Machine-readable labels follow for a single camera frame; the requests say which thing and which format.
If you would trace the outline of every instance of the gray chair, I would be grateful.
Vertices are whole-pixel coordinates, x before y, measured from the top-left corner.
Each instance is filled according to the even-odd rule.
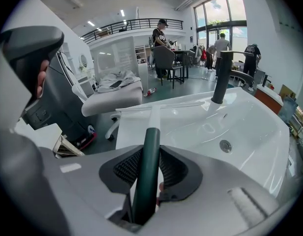
[[[153,55],[156,60],[156,67],[160,69],[161,74],[161,86],[162,83],[162,70],[169,70],[173,71],[173,78],[171,78],[171,73],[168,72],[167,79],[170,79],[170,81],[173,80],[173,89],[174,89],[174,80],[175,78],[175,71],[177,69],[180,69],[180,84],[182,83],[182,67],[181,65],[173,65],[173,62],[175,60],[175,53],[169,50],[166,46],[157,46],[153,49]]]

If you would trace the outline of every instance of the white chair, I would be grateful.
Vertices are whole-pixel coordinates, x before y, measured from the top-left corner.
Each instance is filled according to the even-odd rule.
[[[95,49],[94,70],[95,77],[83,81],[80,84],[95,80],[97,83],[114,70],[131,70],[135,76],[139,76],[138,63],[135,53],[134,37],[125,37],[119,40],[111,41]],[[147,77],[147,71],[141,72],[142,76]],[[142,101],[141,81],[129,84],[120,90],[94,93],[89,98],[80,94],[79,85],[73,85],[72,91],[84,103],[82,114],[93,116],[96,114],[113,112],[117,108],[127,108],[140,105]],[[117,120],[106,133],[106,139],[113,140],[112,132],[119,126],[120,113],[111,115],[112,120]]]

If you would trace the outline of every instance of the chair armrest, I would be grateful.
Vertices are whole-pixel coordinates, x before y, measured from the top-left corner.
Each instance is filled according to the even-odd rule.
[[[75,95],[77,95],[80,99],[82,99],[83,101],[86,101],[88,98],[84,94],[82,94],[82,92],[80,92],[78,85],[80,85],[80,84],[76,84],[76,85],[72,86],[72,92]]]
[[[88,80],[85,80],[85,81],[82,81],[82,82],[78,83],[78,85],[85,84],[86,82],[91,82],[92,80],[94,80],[94,81],[96,82],[96,78],[95,78],[95,77],[92,77],[92,78],[90,78],[90,79],[88,79]]]

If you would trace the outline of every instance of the railing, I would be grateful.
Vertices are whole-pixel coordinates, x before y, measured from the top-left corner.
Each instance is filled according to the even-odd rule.
[[[168,29],[183,29],[183,21],[174,20],[174,19],[165,19],[168,24]],[[86,43],[89,44],[93,41],[101,39],[103,37],[116,34],[119,32],[129,31],[129,30],[137,30],[137,29],[145,29],[145,28],[156,28],[158,26],[158,18],[144,18],[144,19],[132,19],[125,22],[118,22],[114,24],[110,24],[107,26],[103,26],[101,28],[97,28],[80,38]]]

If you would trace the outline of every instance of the tree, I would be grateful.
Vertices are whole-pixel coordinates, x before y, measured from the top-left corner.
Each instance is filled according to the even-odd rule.
[[[218,23],[222,23],[222,22],[225,22],[225,20],[218,20],[218,19],[208,20],[209,25],[218,24]],[[226,30],[222,29],[222,30],[220,30],[220,33],[226,33]]]

